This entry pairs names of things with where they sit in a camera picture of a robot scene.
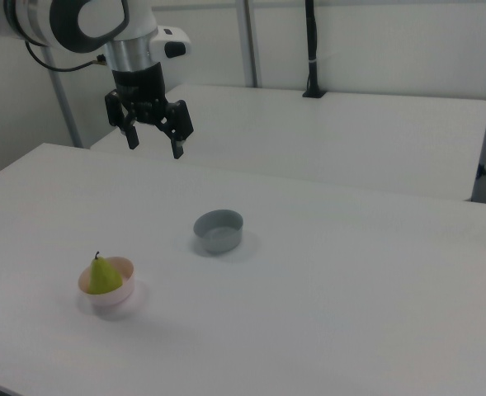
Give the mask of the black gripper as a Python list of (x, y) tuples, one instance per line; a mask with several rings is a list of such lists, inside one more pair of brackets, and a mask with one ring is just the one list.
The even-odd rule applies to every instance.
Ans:
[(126, 137), (131, 150), (139, 146), (134, 127), (136, 119), (141, 123), (159, 125), (158, 128), (171, 141), (173, 158), (179, 159), (184, 154), (183, 144), (194, 128), (186, 102), (171, 103), (166, 99), (161, 64), (135, 72), (113, 70), (112, 75), (116, 90), (105, 96), (109, 124)]

